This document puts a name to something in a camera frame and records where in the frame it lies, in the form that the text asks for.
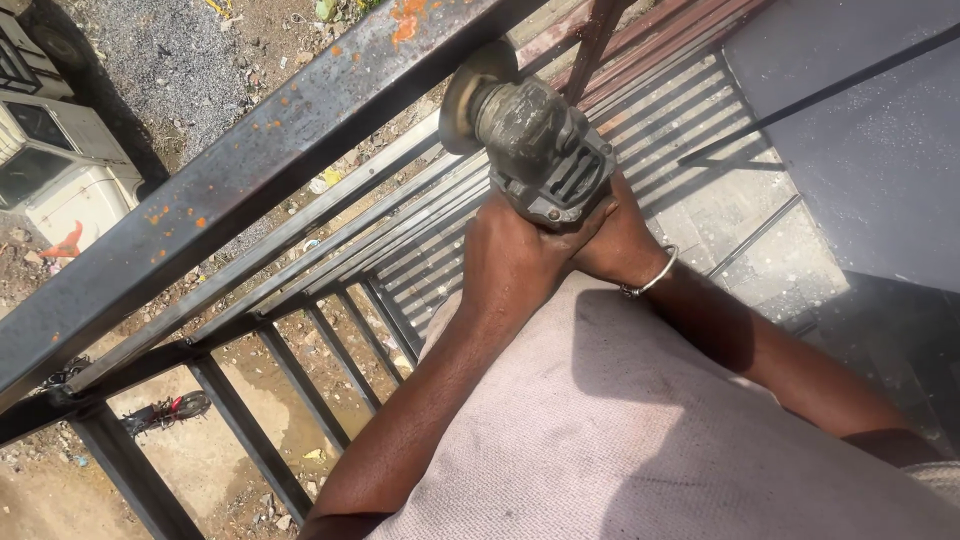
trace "gravel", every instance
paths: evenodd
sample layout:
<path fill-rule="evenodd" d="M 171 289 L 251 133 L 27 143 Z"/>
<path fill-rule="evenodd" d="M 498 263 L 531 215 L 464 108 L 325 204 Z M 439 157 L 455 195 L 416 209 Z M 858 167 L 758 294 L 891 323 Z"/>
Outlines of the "gravel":
<path fill-rule="evenodd" d="M 93 21 L 87 36 L 107 55 L 104 67 L 133 112 L 153 120 L 155 136 L 158 124 L 179 125 L 181 165 L 236 121 L 247 99 L 232 65 L 236 31 L 221 32 L 222 18 L 202 0 L 75 5 Z"/>

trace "orange paint spot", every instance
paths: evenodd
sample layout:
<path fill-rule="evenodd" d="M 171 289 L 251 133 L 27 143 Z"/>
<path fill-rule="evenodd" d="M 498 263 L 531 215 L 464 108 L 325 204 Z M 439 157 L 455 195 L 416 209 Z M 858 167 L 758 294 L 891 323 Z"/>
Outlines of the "orange paint spot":
<path fill-rule="evenodd" d="M 396 32 L 391 41 L 397 51 L 400 50 L 401 41 L 417 33 L 418 14 L 422 14 L 423 20 L 426 20 L 426 11 L 423 10 L 425 4 L 426 0 L 396 0 L 394 8 L 390 10 L 390 15 L 396 19 Z"/>

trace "grinder body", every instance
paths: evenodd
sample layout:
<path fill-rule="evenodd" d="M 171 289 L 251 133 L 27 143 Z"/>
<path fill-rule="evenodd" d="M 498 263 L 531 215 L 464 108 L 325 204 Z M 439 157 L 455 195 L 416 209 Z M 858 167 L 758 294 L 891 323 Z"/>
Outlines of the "grinder body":
<path fill-rule="evenodd" d="M 441 108 L 441 142 L 454 154 L 485 147 L 491 180 L 517 213 L 554 231 L 576 229 L 610 193 L 612 147 L 547 83 L 518 80 L 515 67 L 503 66 L 510 61 L 516 66 L 513 49 L 498 41 L 457 71 Z"/>

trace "gray wall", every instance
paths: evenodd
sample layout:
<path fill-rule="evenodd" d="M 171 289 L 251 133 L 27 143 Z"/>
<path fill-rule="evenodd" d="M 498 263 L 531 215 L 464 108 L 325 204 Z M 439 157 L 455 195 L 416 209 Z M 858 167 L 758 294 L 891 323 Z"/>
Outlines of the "gray wall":
<path fill-rule="evenodd" d="M 764 116 L 957 22 L 956 0 L 779 0 L 725 54 Z M 960 40 L 766 133 L 842 268 L 960 291 Z"/>

